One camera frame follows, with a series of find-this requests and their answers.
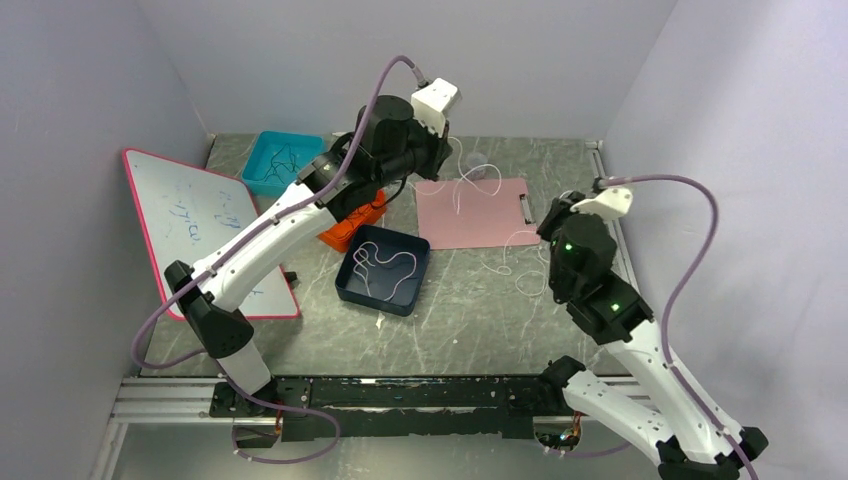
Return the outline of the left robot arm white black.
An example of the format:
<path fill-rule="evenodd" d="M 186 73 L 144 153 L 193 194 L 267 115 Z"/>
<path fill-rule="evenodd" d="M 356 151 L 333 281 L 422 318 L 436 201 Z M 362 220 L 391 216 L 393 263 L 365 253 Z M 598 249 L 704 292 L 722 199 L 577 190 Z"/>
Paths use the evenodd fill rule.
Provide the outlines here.
<path fill-rule="evenodd" d="M 240 311 L 253 288 L 287 254 L 376 199 L 387 184 L 416 174 L 435 180 L 452 149 L 447 136 L 457 93 L 429 86 L 410 100 L 380 95 L 349 132 L 316 156 L 276 204 L 214 253 L 165 270 L 179 310 L 209 356 L 239 388 L 237 403 L 261 416 L 273 409 L 277 388 Z"/>

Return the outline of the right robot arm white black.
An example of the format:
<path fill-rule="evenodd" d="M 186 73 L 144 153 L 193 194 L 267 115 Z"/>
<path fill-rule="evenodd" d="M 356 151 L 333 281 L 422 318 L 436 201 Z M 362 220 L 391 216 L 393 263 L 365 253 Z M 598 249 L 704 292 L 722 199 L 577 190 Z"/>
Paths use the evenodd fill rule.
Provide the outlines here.
<path fill-rule="evenodd" d="M 737 479 L 768 446 L 764 433 L 729 417 L 665 350 L 660 323 L 637 290 L 612 269 L 617 243 L 602 217 L 581 213 L 568 192 L 552 200 L 537 228 L 549 244 L 548 286 L 555 303 L 639 382 L 647 408 L 564 356 L 542 373 L 542 406 L 586 414 L 645 455 L 663 479 Z"/>

